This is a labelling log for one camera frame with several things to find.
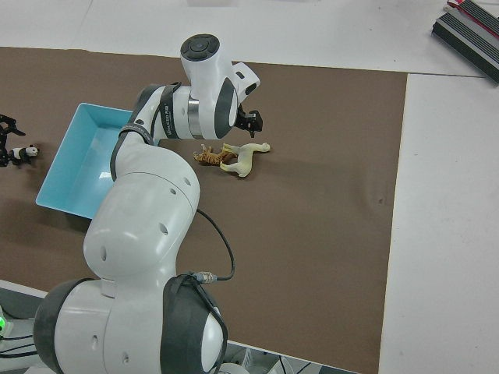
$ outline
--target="light blue plastic bin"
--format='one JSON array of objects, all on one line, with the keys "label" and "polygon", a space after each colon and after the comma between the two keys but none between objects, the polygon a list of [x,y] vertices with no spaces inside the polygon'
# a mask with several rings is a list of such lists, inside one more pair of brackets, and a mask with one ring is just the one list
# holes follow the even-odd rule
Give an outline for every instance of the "light blue plastic bin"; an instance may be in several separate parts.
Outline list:
[{"label": "light blue plastic bin", "polygon": [[131,111],[82,103],[37,196],[37,204],[93,218],[113,181],[109,168]]}]

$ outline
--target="red cable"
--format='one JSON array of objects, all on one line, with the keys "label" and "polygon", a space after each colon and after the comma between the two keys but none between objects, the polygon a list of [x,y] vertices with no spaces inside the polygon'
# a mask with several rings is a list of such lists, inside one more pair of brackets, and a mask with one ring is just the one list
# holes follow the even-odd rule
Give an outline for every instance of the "red cable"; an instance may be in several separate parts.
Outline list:
[{"label": "red cable", "polygon": [[451,6],[452,8],[456,8],[459,12],[461,13],[465,13],[469,18],[471,18],[471,20],[480,25],[483,29],[485,29],[489,34],[492,34],[494,35],[497,39],[499,39],[499,34],[497,34],[494,30],[492,30],[491,28],[489,28],[488,26],[484,25],[483,23],[481,23],[478,19],[476,19],[475,17],[473,17],[471,14],[469,14],[469,12],[466,10],[466,9],[463,9],[459,4],[455,4],[453,2],[447,2],[447,4],[449,6]]}]

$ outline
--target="cable connector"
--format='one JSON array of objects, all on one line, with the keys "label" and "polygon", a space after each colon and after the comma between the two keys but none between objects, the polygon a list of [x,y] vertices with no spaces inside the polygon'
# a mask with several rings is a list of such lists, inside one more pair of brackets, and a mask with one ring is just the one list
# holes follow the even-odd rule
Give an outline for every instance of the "cable connector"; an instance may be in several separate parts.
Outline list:
[{"label": "cable connector", "polygon": [[202,284],[214,283],[218,279],[215,274],[210,273],[209,271],[200,271],[198,273],[193,273],[192,276]]}]

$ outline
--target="screw hole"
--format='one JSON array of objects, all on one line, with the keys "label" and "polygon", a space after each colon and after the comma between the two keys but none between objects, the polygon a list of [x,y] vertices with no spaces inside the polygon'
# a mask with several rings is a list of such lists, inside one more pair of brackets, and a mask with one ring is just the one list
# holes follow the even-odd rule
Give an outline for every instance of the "screw hole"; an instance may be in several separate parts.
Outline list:
[{"label": "screw hole", "polygon": [[106,250],[106,247],[101,246],[101,258],[102,261],[105,261],[108,258],[108,251]]},{"label": "screw hole", "polygon": [[168,235],[168,229],[162,223],[159,224],[159,231],[161,231],[165,235]]}]

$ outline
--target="tiger figurine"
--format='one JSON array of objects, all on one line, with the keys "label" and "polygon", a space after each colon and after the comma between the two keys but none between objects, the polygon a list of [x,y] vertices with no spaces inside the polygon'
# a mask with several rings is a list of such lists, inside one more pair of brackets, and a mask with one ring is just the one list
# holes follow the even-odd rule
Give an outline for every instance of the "tiger figurine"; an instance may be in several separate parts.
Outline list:
[{"label": "tiger figurine", "polygon": [[205,146],[201,144],[203,147],[202,153],[194,152],[194,160],[199,161],[203,164],[209,165],[220,165],[221,163],[226,163],[231,158],[236,157],[233,152],[229,152],[227,150],[221,150],[220,153],[213,153],[211,146]]}]

